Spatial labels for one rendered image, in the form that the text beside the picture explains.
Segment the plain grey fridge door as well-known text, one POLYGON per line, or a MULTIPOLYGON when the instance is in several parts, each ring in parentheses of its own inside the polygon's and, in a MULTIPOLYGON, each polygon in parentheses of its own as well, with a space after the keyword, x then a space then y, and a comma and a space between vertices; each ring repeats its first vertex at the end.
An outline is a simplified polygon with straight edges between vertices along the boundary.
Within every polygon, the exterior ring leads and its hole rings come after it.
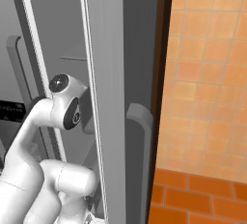
POLYGON ((144 131, 131 103, 151 112, 157 0, 87 0, 93 96, 108 224, 140 224, 144 131))

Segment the grey fridge door with dispenser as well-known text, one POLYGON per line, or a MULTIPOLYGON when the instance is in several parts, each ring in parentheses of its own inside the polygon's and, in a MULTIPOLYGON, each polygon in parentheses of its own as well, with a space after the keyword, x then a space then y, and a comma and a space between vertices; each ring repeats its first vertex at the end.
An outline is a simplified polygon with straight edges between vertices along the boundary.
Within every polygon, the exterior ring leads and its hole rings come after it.
MULTIPOLYGON (((14 68, 7 51, 7 39, 11 35, 21 36, 18 50, 31 98, 45 97, 37 55, 31 39, 27 13, 23 0, 0 0, 0 100, 23 102, 14 68)), ((7 149, 13 142, 20 123, 0 121, 0 138, 7 149)), ((67 161, 59 129, 42 128, 44 157, 67 161)))

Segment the black dispenser panel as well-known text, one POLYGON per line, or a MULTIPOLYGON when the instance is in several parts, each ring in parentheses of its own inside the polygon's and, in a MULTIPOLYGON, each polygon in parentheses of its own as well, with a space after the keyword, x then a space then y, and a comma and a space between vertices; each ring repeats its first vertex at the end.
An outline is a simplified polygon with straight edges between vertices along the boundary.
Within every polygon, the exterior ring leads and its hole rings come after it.
POLYGON ((21 123, 25 114, 23 103, 0 100, 0 120, 21 123))

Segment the dark brown cupboard side panel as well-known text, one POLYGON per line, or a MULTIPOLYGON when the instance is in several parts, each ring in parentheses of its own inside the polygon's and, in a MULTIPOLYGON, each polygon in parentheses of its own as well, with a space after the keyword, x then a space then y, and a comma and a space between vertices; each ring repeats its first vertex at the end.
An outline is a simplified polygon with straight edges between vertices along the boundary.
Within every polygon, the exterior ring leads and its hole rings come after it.
POLYGON ((156 165, 156 153, 161 117, 161 105, 164 87, 171 9, 172 0, 157 0, 155 47, 151 89, 151 113, 153 116, 153 125, 146 222, 149 222, 152 186, 156 165))

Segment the grey fridge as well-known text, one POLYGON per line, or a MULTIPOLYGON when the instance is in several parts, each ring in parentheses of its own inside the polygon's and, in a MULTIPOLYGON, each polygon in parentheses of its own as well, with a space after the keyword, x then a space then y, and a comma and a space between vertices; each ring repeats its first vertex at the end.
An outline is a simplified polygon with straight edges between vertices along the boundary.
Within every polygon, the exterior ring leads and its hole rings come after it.
MULTIPOLYGON (((65 73, 74 77, 86 89, 90 88, 95 124, 87 0, 25 0, 25 4, 45 94, 52 97, 49 83, 55 75, 65 73), (86 61, 61 58, 63 53, 79 42, 85 45, 86 61)), ((101 192, 104 183, 101 181, 101 154, 98 151, 96 126, 94 134, 85 134, 80 114, 80 122, 75 130, 60 131, 67 161, 92 167, 96 173, 96 188, 85 199, 90 209, 87 223, 108 224, 108 217, 104 213, 104 194, 101 192)))

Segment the grey fridge shelf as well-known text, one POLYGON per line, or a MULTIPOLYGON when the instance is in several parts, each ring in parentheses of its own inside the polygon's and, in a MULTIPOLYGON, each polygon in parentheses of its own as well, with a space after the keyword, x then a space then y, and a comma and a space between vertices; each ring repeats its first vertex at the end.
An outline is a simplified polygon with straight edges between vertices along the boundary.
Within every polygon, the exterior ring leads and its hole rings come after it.
POLYGON ((87 54, 85 45, 82 42, 75 44, 73 47, 63 53, 61 58, 64 60, 86 61, 87 54))

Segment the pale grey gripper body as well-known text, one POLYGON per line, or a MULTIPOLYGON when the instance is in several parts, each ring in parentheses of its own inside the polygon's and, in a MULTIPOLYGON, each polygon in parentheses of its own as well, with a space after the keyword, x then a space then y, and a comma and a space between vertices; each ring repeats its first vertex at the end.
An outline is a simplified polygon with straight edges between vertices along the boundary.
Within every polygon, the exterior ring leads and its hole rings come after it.
POLYGON ((90 88, 87 88, 79 99, 82 131, 85 134, 94 134, 94 115, 90 88))

